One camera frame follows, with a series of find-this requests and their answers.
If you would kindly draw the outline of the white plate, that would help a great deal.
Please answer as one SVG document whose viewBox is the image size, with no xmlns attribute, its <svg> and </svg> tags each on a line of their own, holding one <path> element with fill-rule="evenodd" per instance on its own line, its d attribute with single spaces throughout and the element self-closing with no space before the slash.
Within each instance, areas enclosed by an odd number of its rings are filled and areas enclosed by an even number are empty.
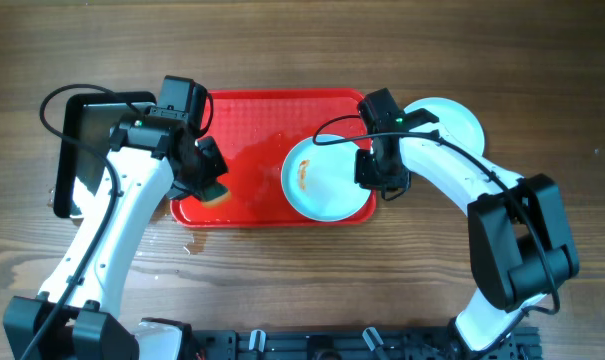
<svg viewBox="0 0 605 360">
<path fill-rule="evenodd" d="M 345 220 L 363 209 L 372 192 L 355 182 L 359 146 L 339 135 L 320 135 L 324 146 L 308 137 L 287 154 L 281 168 L 281 187 L 291 207 L 319 222 Z"/>
<path fill-rule="evenodd" d="M 467 148 L 483 155 L 486 148 L 484 130 L 478 118 L 464 105 L 443 97 L 416 100 L 404 108 L 409 113 L 424 108 L 437 116 L 447 131 Z"/>
</svg>

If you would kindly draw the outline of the green orange sponge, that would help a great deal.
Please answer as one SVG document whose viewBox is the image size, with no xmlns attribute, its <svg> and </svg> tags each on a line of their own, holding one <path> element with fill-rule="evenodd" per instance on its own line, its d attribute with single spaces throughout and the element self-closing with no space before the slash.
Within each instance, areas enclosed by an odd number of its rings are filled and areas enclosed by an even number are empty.
<svg viewBox="0 0 605 360">
<path fill-rule="evenodd" d="M 215 207 L 231 197 L 231 192 L 220 183 L 214 183 L 206 187 L 201 194 L 200 203 L 204 207 Z"/>
</svg>

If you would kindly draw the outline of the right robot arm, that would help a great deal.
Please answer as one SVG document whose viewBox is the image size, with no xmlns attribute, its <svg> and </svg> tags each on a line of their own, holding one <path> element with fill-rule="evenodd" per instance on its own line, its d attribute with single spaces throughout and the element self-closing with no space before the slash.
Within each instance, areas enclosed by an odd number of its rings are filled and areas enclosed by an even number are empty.
<svg viewBox="0 0 605 360">
<path fill-rule="evenodd" d="M 526 178 L 491 163 L 424 108 L 361 104 L 357 116 L 372 141 L 356 154 L 358 185 L 400 196 L 417 173 L 467 217 L 477 289 L 450 323 L 448 356 L 480 358 L 507 342 L 530 313 L 559 312 L 558 289 L 580 265 L 550 177 Z"/>
</svg>

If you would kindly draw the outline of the white plate top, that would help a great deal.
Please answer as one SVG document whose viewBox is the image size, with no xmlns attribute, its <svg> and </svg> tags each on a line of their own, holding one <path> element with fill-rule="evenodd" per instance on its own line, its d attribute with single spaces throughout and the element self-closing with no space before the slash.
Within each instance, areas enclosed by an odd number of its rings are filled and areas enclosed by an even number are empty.
<svg viewBox="0 0 605 360">
<path fill-rule="evenodd" d="M 443 97 L 416 100 L 404 108 L 409 113 L 424 108 L 437 116 L 447 131 L 467 148 L 483 155 L 486 148 L 484 130 L 478 118 L 464 105 Z"/>
</svg>

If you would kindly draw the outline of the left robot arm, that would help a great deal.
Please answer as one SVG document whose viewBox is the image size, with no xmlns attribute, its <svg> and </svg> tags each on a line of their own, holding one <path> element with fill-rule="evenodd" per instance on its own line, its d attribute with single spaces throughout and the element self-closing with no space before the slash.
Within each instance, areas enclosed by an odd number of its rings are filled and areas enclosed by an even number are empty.
<svg viewBox="0 0 605 360">
<path fill-rule="evenodd" d="M 3 325 L 17 359 L 195 359 L 190 325 L 118 320 L 133 257 L 161 200 L 215 202 L 227 171 L 198 116 L 125 116 L 98 156 L 105 165 L 93 206 L 64 259 L 34 298 L 13 298 Z"/>
</svg>

